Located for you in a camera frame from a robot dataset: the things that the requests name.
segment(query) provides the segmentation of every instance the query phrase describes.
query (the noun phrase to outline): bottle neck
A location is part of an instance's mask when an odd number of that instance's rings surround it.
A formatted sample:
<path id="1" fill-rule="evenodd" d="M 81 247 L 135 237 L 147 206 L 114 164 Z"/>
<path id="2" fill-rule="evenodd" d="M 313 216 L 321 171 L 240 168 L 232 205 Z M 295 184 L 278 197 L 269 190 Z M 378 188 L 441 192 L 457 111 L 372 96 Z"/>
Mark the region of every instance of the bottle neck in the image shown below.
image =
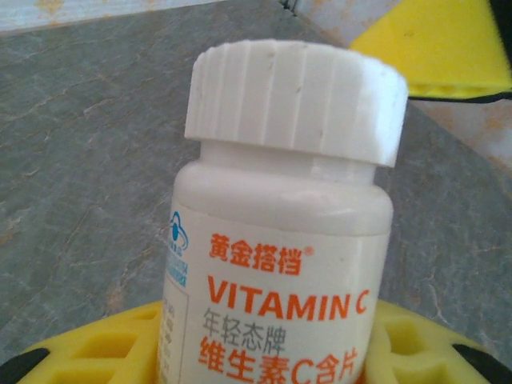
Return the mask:
<path id="1" fill-rule="evenodd" d="M 274 150 L 230 142 L 203 141 L 201 161 L 239 170 L 372 185 L 376 166 L 344 158 Z"/>

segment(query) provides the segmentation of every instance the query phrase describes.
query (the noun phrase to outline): yellow object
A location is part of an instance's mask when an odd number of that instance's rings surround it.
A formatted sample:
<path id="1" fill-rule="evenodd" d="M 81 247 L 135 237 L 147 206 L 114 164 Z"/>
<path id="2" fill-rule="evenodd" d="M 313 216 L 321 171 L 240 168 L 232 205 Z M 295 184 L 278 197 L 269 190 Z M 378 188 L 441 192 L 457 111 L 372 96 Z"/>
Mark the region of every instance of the yellow object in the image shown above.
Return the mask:
<path id="1" fill-rule="evenodd" d="M 380 301 L 365 362 L 365 384 L 489 384 L 453 344 L 476 342 Z"/>
<path id="2" fill-rule="evenodd" d="M 19 384 L 153 384 L 160 309 L 140 306 L 32 346 L 50 354 Z"/>
<path id="3" fill-rule="evenodd" d="M 487 0 L 402 0 L 350 48 L 397 68 L 411 97 L 464 99 L 512 90 Z"/>
<path id="4" fill-rule="evenodd" d="M 50 354 L 19 384 L 154 384 L 160 302 L 40 342 Z M 484 384 L 451 346 L 475 342 L 379 301 L 360 384 Z"/>

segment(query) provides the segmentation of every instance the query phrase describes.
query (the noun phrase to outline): vitamin c bottle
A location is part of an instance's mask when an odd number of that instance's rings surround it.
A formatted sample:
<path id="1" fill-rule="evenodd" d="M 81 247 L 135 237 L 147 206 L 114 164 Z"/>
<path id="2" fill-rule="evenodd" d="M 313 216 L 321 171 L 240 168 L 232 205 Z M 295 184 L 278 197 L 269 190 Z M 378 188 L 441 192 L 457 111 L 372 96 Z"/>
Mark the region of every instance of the vitamin c bottle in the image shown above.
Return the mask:
<path id="1" fill-rule="evenodd" d="M 378 60 L 274 40 L 194 64 L 158 348 L 161 384 L 352 383 L 393 215 L 406 82 Z"/>

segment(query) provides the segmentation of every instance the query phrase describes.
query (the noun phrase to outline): white bottle cap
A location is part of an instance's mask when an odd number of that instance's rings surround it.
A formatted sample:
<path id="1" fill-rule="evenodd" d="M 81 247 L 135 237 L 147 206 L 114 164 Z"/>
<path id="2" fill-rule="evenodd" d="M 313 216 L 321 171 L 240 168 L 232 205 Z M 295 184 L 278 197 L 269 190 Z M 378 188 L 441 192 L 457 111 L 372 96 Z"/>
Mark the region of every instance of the white bottle cap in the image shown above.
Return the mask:
<path id="1" fill-rule="evenodd" d="M 406 101 L 404 77 L 377 59 L 242 41 L 195 62 L 185 136 L 393 166 Z"/>

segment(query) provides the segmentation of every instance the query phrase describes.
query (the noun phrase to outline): gray stone floor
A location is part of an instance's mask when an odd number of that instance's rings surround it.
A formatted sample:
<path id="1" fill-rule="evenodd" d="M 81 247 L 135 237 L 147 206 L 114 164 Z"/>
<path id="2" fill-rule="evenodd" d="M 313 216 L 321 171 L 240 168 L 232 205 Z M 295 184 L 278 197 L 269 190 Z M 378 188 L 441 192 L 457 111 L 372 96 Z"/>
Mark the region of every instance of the gray stone floor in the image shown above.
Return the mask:
<path id="1" fill-rule="evenodd" d="M 235 0 L 0 42 L 0 361 L 160 299 L 190 72 L 243 38 L 322 41 L 274 1 Z M 512 181 L 407 111 L 381 297 L 512 365 Z"/>

